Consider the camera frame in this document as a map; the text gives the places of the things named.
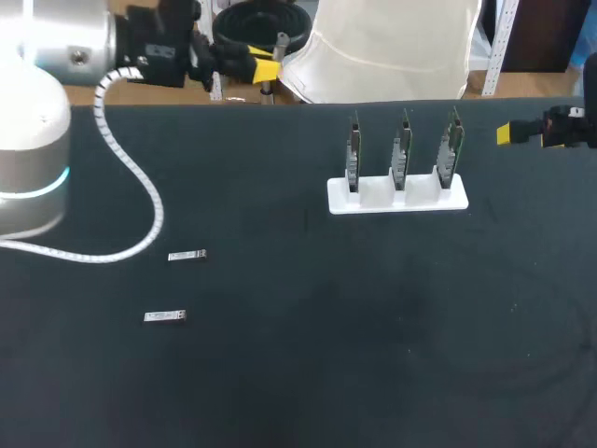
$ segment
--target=metal bracket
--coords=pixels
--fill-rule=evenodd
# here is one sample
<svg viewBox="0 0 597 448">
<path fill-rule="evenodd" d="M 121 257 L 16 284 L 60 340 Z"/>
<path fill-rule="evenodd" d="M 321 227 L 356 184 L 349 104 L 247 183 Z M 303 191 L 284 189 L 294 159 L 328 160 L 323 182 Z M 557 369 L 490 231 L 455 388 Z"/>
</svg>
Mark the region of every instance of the metal bracket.
<svg viewBox="0 0 597 448">
<path fill-rule="evenodd" d="M 351 193 L 358 193 L 361 158 L 361 129 L 358 116 L 351 119 L 351 133 L 346 145 L 346 180 Z"/>
<path fill-rule="evenodd" d="M 201 4 L 201 18 L 197 21 L 197 26 L 202 34 L 206 35 L 209 39 L 209 43 L 214 43 L 214 28 L 212 23 L 214 22 L 213 16 L 213 0 L 198 0 Z M 222 78 L 220 74 L 214 73 L 214 86 L 212 91 L 209 93 L 209 97 L 212 101 L 222 101 Z"/>
<path fill-rule="evenodd" d="M 397 191 L 404 191 L 409 171 L 410 147 L 412 144 L 412 130 L 409 123 L 409 115 L 404 109 L 404 115 L 398 125 L 394 148 L 392 149 L 392 176 Z"/>
<path fill-rule="evenodd" d="M 464 140 L 465 128 L 463 128 L 455 107 L 450 113 L 450 122 L 443 137 L 441 137 L 439 152 L 437 153 L 437 175 L 443 189 L 451 187 Z"/>
</svg>

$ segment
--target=black fabric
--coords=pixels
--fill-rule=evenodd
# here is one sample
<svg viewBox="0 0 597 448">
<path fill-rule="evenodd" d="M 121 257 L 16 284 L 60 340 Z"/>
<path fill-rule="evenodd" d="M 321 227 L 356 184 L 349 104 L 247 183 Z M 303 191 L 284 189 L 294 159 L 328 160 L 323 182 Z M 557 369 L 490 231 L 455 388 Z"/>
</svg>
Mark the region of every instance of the black fabric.
<svg viewBox="0 0 597 448">
<path fill-rule="evenodd" d="M 359 217 L 326 200 L 353 106 L 108 108 L 165 228 L 115 265 L 0 251 L 0 446 L 596 446 L 597 153 L 495 142 L 557 103 L 458 103 L 468 210 Z M 360 105 L 362 175 L 404 107 L 430 171 L 452 106 Z M 36 241 L 134 244 L 146 194 L 87 108 L 72 139 L 68 216 Z"/>
</svg>

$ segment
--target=white fabric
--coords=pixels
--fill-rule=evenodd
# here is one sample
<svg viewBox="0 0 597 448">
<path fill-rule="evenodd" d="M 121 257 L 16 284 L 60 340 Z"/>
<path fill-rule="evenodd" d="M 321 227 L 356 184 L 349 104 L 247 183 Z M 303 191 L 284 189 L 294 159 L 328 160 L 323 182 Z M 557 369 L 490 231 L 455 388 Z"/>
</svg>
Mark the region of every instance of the white fabric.
<svg viewBox="0 0 597 448">
<path fill-rule="evenodd" d="M 310 103 L 454 99 L 482 0 L 320 0 L 283 83 Z"/>
</svg>

